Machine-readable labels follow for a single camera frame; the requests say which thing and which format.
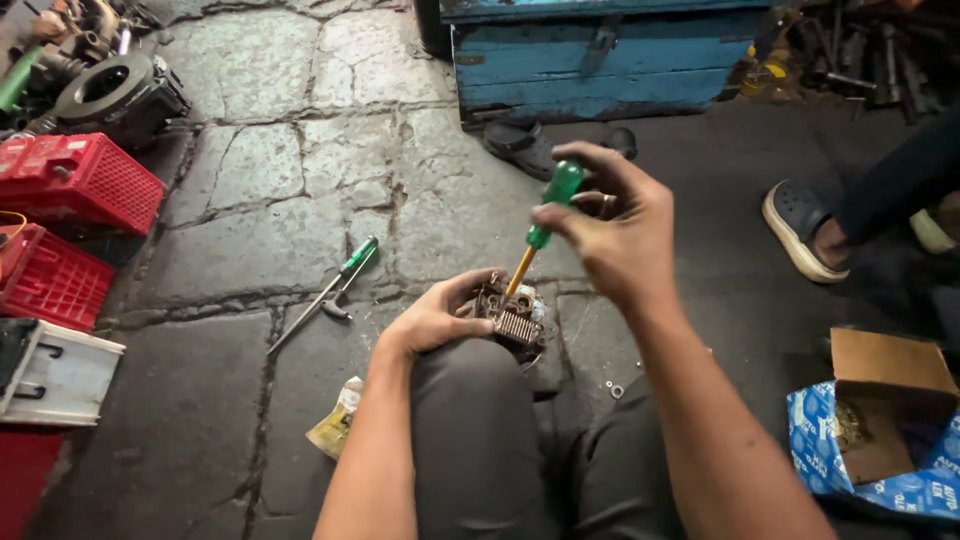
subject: gray pants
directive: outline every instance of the gray pants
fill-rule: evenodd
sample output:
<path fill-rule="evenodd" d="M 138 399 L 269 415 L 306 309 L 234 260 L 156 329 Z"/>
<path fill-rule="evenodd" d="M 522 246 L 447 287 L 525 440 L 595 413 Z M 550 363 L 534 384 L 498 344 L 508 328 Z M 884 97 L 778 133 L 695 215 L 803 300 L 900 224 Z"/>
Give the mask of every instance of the gray pants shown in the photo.
<path fill-rule="evenodd" d="M 574 516 L 548 511 L 533 393 L 505 349 L 448 344 L 417 360 L 411 388 L 420 540 L 684 536 L 645 379 L 577 445 L 570 493 L 549 494 Z"/>

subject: blue wooden box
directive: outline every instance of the blue wooden box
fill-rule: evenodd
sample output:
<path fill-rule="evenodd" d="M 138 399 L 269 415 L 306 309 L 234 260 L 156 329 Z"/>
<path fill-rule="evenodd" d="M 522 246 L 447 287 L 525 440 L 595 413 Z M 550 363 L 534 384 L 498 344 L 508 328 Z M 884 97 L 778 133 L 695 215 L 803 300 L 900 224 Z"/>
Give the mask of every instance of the blue wooden box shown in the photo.
<path fill-rule="evenodd" d="M 706 110 L 768 0 L 442 0 L 465 130 Z"/>

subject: screwdriver handle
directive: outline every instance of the screwdriver handle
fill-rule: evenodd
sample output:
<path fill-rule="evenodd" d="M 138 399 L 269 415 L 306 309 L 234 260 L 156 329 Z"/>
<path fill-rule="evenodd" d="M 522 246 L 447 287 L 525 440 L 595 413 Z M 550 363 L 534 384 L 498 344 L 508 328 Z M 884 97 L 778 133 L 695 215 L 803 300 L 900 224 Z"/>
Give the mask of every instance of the screwdriver handle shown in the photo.
<path fill-rule="evenodd" d="M 569 206 L 570 198 L 577 192 L 580 183 L 584 180 L 584 168 L 576 161 L 561 161 L 557 163 L 557 170 L 553 172 L 553 180 L 543 193 L 543 203 L 560 203 Z M 545 231 L 534 225 L 527 233 L 527 244 L 534 249 L 541 250 L 550 241 L 550 231 Z"/>
<path fill-rule="evenodd" d="M 350 260 L 344 263 L 340 267 L 341 276 L 352 276 L 360 269 L 360 266 L 367 261 L 373 252 L 376 251 L 376 246 L 379 244 L 379 241 L 376 239 L 376 236 L 370 235 L 367 236 L 367 239 L 364 240 L 360 247 L 357 248 L 357 251 L 353 252 L 353 255 L 350 256 Z"/>

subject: cardboard box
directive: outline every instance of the cardboard box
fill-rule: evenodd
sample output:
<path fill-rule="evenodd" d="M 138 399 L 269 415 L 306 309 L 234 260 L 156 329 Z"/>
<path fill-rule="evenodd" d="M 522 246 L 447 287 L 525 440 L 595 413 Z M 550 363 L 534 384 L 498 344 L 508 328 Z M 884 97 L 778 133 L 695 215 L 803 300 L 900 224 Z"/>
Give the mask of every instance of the cardboard box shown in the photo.
<path fill-rule="evenodd" d="M 960 521 L 960 392 L 932 343 L 830 331 L 835 380 L 787 396 L 806 488 Z"/>

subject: green screwdriver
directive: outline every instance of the green screwdriver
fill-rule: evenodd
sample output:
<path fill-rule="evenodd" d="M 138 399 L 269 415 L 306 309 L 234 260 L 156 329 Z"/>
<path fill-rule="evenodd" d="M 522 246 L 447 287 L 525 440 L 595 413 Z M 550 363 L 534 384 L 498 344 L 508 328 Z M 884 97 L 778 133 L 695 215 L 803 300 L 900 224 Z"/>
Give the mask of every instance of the green screwdriver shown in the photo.
<path fill-rule="evenodd" d="M 575 161 L 561 161 L 557 163 L 557 170 L 553 172 L 553 180 L 550 181 L 546 192 L 543 193 L 543 203 L 569 205 L 570 198 L 577 192 L 583 180 L 584 168 Z M 550 231 L 546 231 L 536 225 L 530 228 L 530 232 L 527 233 L 527 244 L 530 247 L 528 247 L 527 252 L 523 254 L 523 260 L 516 269 L 514 278 L 510 280 L 510 285 L 507 286 L 507 293 L 505 295 L 507 298 L 510 298 L 516 292 L 516 288 L 523 280 L 523 275 L 527 273 L 527 268 L 530 268 L 530 263 L 533 262 L 537 250 L 545 248 L 549 241 Z"/>
<path fill-rule="evenodd" d="M 323 300 L 324 297 L 326 296 L 326 293 L 330 292 L 330 289 L 336 286 L 336 284 L 340 282 L 340 279 L 342 279 L 343 276 L 353 276 L 354 274 L 359 272 L 360 267 L 363 266 L 363 263 L 367 262 L 367 259 L 372 257 L 373 254 L 376 252 L 376 248 L 378 245 L 379 245 L 379 241 L 377 241 L 376 236 L 373 236 L 373 235 L 367 236 L 367 239 L 364 240 L 362 244 L 360 244 L 360 247 L 357 248 L 355 252 L 353 252 L 353 255 L 350 256 L 350 259 L 347 262 L 345 262 L 343 266 L 340 267 L 340 271 L 337 272 L 337 277 L 334 278 L 333 281 L 326 286 L 326 288 L 324 289 L 324 292 L 320 293 L 320 296 L 318 296 L 317 299 L 313 301 L 313 304 L 311 304 L 310 307 L 308 307 L 306 311 L 304 311 L 303 314 L 300 317 L 298 317 L 296 321 L 294 321 L 294 324 L 293 326 L 290 327 L 290 330 L 284 332 L 283 335 L 280 337 L 280 339 L 278 339 L 276 343 L 274 343 L 274 346 L 271 347 L 270 351 L 267 352 L 267 356 L 272 355 L 275 350 L 283 346 L 283 343 L 286 342 L 287 338 L 290 337 L 295 331 L 297 331 L 297 328 L 300 327 L 300 324 L 303 321 L 305 321 L 307 317 L 310 316 L 311 313 L 313 313 L 314 309 L 317 308 L 321 300 Z"/>

